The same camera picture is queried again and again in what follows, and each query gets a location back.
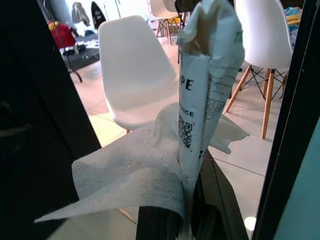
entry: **tiled floor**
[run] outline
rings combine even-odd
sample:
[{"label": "tiled floor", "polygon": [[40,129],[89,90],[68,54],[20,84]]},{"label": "tiled floor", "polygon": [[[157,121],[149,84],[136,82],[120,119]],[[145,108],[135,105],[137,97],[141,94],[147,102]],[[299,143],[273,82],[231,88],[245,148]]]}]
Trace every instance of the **tiled floor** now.
[{"label": "tiled floor", "polygon": [[[159,41],[179,74],[177,46],[169,45],[165,37],[159,38]],[[234,88],[247,66],[246,63],[243,64],[243,71],[238,74]],[[72,80],[95,133],[104,147],[126,134],[126,130],[113,122],[107,108],[100,62],[82,68],[78,72],[82,76],[83,83],[80,83],[76,76],[71,76]],[[274,92],[279,85],[275,81]],[[272,101],[265,140],[261,139],[265,102],[257,86],[252,86],[243,90],[229,113],[226,113],[228,118],[250,133],[250,136],[242,141],[232,142],[229,145],[232,151],[230,155],[209,148],[233,186],[243,219],[256,216],[281,106],[281,100],[278,99],[280,95],[281,91]]]}]

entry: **qr code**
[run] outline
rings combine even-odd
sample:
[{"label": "qr code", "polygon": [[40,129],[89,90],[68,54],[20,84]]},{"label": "qr code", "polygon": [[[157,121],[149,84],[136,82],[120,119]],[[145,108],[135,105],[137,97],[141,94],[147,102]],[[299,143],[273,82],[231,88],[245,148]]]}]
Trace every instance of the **qr code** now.
[{"label": "qr code", "polygon": [[191,123],[184,121],[183,118],[179,116],[179,137],[187,149],[191,148],[192,126]]}]

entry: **white chair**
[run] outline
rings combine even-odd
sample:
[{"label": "white chair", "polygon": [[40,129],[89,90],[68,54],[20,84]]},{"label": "white chair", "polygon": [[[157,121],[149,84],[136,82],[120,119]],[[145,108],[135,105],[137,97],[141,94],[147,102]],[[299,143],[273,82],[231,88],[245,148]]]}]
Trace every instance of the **white chair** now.
[{"label": "white chair", "polygon": [[165,28],[166,36],[170,45],[172,45],[171,35],[170,35],[170,28],[169,28],[169,21],[168,19],[172,19],[175,27],[179,29],[178,24],[175,21],[175,18],[178,16],[177,12],[174,10],[174,3],[168,0],[150,0],[150,7],[152,15],[158,19],[158,26],[156,29],[156,36],[158,37],[159,32],[162,28]]},{"label": "white chair", "polygon": [[264,116],[261,137],[266,138],[274,86],[275,69],[288,68],[292,58],[290,33],[284,9],[279,0],[236,0],[235,11],[242,25],[244,60],[250,66],[243,74],[225,111],[228,112],[241,90],[252,65],[267,69],[264,82]]},{"label": "white chair", "polygon": [[98,36],[106,103],[119,126],[135,130],[178,101],[176,72],[142,17],[104,22]]}]

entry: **wooden chair leg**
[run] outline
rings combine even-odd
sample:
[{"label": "wooden chair leg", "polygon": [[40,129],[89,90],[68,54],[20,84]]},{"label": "wooden chair leg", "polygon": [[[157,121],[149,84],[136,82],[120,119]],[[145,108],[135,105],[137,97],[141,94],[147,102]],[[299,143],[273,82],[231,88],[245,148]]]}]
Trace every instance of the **wooden chair leg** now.
[{"label": "wooden chair leg", "polygon": [[252,66],[250,65],[245,70],[245,72],[244,72],[244,74],[243,74],[238,86],[236,86],[236,89],[235,89],[234,93],[232,94],[232,97],[231,97],[229,103],[227,104],[227,106],[226,106],[226,108],[224,110],[224,113],[227,113],[229,111],[229,109],[231,108],[231,105],[236,100],[236,97],[237,97],[238,93],[240,92],[240,89],[241,89],[242,85],[245,83],[245,81],[246,81],[246,79],[247,79],[247,77],[248,77],[248,75],[249,75],[249,73],[251,71],[251,68],[252,68]]},{"label": "wooden chair leg", "polygon": [[165,27],[166,27],[166,32],[167,32],[167,37],[168,37],[169,43],[170,43],[170,45],[172,45],[168,19],[165,20]]},{"label": "wooden chair leg", "polygon": [[275,69],[272,69],[269,75],[268,86],[266,90],[262,132],[261,132],[262,139],[266,138],[269,114],[270,114],[270,106],[271,106],[271,100],[272,100],[272,91],[274,88],[274,79],[275,79]]},{"label": "wooden chair leg", "polygon": [[[265,78],[266,79],[269,79],[269,75],[270,75],[270,68],[268,68],[265,72]],[[263,96],[266,97],[266,92],[267,92],[267,86],[268,86],[268,80],[265,80],[264,81],[264,84],[263,84],[263,90],[262,90],[262,93],[263,93]]]}]

